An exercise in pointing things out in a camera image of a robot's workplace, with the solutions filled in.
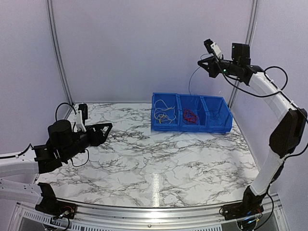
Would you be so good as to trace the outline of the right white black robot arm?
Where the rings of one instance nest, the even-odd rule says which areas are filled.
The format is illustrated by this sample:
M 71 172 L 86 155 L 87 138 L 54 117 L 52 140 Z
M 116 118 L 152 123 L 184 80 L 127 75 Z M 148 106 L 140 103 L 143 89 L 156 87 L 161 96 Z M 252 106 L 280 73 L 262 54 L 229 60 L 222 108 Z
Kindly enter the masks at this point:
M 209 77 L 222 74 L 226 81 L 233 79 L 249 86 L 255 91 L 253 96 L 263 99 L 279 121 L 269 138 L 268 157 L 238 206 L 238 211 L 248 216 L 262 203 L 285 161 L 295 156 L 293 152 L 301 142 L 308 115 L 304 108 L 299 108 L 286 96 L 265 70 L 251 64 L 249 45 L 233 43 L 231 60 L 224 59 L 221 49 L 212 40 L 205 40 L 204 46 L 211 56 L 198 61 L 198 65 L 208 72 Z

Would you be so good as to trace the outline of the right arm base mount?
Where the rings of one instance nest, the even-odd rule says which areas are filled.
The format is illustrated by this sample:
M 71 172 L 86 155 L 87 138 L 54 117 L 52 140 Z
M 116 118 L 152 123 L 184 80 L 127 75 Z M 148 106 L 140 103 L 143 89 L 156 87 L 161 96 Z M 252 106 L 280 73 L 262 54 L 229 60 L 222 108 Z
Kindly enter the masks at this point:
M 237 202 L 223 205 L 219 210 L 219 214 L 222 215 L 225 220 L 232 220 L 261 214 L 263 211 L 264 208 L 261 204 L 244 205 L 244 202 Z

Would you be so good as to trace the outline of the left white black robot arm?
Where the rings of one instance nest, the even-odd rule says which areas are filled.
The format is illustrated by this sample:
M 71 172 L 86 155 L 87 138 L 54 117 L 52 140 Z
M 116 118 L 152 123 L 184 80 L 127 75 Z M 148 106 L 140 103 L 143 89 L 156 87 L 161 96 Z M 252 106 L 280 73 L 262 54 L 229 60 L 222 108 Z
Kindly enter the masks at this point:
M 53 172 L 63 164 L 68 164 L 77 154 L 85 153 L 88 147 L 97 147 L 106 142 L 112 127 L 112 123 L 89 126 L 80 123 L 74 132 L 68 120 L 58 120 L 48 127 L 49 139 L 45 145 L 29 145 L 20 153 L 1 155 L 0 176 Z M 57 214 L 61 210 L 60 202 L 47 183 L 27 185 L 1 179 L 0 194 L 8 200 L 41 204 L 50 214 Z

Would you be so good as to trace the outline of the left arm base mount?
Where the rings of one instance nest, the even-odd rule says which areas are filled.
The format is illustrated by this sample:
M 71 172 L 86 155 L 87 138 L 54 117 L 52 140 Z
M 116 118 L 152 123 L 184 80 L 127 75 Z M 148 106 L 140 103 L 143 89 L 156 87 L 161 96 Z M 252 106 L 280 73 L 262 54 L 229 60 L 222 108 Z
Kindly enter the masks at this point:
M 57 199 L 43 199 L 39 204 L 35 205 L 35 209 L 39 212 L 53 215 L 56 218 L 66 217 L 73 219 L 77 205 Z

